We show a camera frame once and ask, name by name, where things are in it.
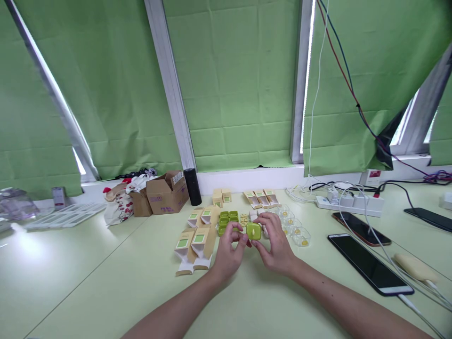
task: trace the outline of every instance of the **hand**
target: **hand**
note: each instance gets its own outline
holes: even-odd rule
[[[237,222],[230,222],[226,226],[225,233],[220,238],[218,244],[217,257],[215,263],[210,271],[218,277],[221,282],[225,282],[239,268],[242,263],[243,252],[245,251],[245,245],[251,247],[248,241],[248,235],[240,232],[234,232],[233,228],[237,227],[243,232],[242,226]],[[238,242],[237,247],[232,247],[233,242]]]
[[[254,222],[265,225],[270,237],[270,252],[259,241],[251,241],[253,246],[258,249],[265,267],[270,271],[291,276],[299,259],[292,252],[286,234],[281,227],[279,216],[265,212],[261,213]]]

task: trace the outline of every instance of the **person's left hand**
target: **person's left hand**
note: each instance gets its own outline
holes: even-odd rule
[[[243,228],[239,223],[230,222],[227,224],[225,233],[221,236],[218,244],[215,263],[210,269],[212,274],[217,276],[222,282],[232,277],[239,268],[242,263],[245,246],[251,247],[248,235],[233,231],[234,227],[243,232]],[[232,247],[233,242],[238,242],[235,250]]]

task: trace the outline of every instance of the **red wire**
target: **red wire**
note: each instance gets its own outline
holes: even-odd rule
[[[317,5],[319,6],[320,14],[322,15],[323,24],[326,26],[325,16],[323,15],[322,6],[320,6],[319,0],[317,0]],[[359,109],[361,109],[361,105],[359,104],[358,99],[356,98],[356,96],[355,96],[355,94],[354,94],[354,92],[353,92],[353,90],[352,90],[350,84],[348,83],[348,80],[347,80],[347,77],[345,76],[344,70],[342,69],[342,66],[340,65],[339,58],[338,58],[338,56],[337,56],[337,54],[336,54],[336,51],[334,50],[333,43],[331,42],[330,32],[328,32],[328,28],[326,28],[326,34],[328,35],[328,41],[330,42],[330,46],[331,46],[331,49],[332,49],[332,51],[333,51],[334,57],[336,58],[336,62],[338,63],[338,66],[339,66],[340,71],[342,72],[342,76],[344,77],[344,80],[345,80],[345,82],[347,83],[348,89],[350,90],[350,93],[353,95],[353,98],[355,99],[356,104],[358,105]],[[416,167],[414,167],[414,166],[412,166],[412,165],[410,165],[410,164],[407,164],[407,163],[403,162],[402,160],[400,160],[399,158],[397,158],[395,155],[393,155],[393,154],[391,154],[390,152],[388,152],[387,149],[386,149],[385,144],[380,140],[379,137],[377,137],[377,136],[372,132],[372,130],[371,130],[371,128],[370,128],[370,126],[369,126],[369,124],[368,124],[368,122],[367,122],[367,120],[366,120],[366,117],[364,116],[364,112],[363,112],[363,114],[361,114],[361,116],[363,117],[364,123],[367,125],[367,128],[369,129],[369,131],[372,133],[372,135],[373,135],[374,138],[377,140],[377,142],[383,147],[383,149],[386,151],[386,153],[388,153],[389,155],[393,156],[397,161],[401,162],[402,164],[404,164],[404,165],[406,165],[406,166],[408,166],[408,167],[411,167],[412,169],[414,169],[414,170],[416,170],[416,171],[418,171],[418,172],[420,172],[420,173],[422,173],[422,174],[424,174],[424,175],[426,175],[426,176],[429,175],[429,174],[425,173],[424,171],[421,171],[420,169],[417,169]]]

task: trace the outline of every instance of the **smartphone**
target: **smartphone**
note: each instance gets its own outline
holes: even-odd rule
[[[406,209],[405,212],[418,217],[429,224],[441,228],[445,231],[452,232],[452,219],[443,217],[442,215],[430,212],[423,208]]]
[[[345,221],[347,222],[348,227],[350,227],[350,229],[353,231],[353,233],[355,233],[358,236],[358,238],[360,238],[369,246],[373,247],[380,246],[377,238],[375,238],[375,236],[373,235],[372,230],[368,224],[361,221],[360,219],[358,219],[349,212],[342,212],[342,215]],[[347,225],[345,225],[344,220],[341,218],[340,213],[333,213],[333,218],[335,218],[338,222],[347,227]],[[381,244],[383,246],[391,244],[391,240],[389,238],[385,237],[376,229],[374,229],[374,232],[377,235],[378,239],[381,241]]]
[[[350,264],[382,296],[413,294],[414,290],[385,264],[374,257],[349,234],[329,235],[328,239]]]

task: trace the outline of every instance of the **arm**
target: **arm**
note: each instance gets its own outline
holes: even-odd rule
[[[264,265],[305,288],[355,338],[431,338],[376,302],[335,282],[297,258],[276,214],[261,213],[256,223],[266,226],[271,251],[257,241]]]
[[[198,281],[156,308],[122,339],[182,338],[202,309],[215,296],[221,285],[229,280],[239,268],[248,236],[233,232],[239,223],[229,223],[218,244],[217,257],[213,267]]]

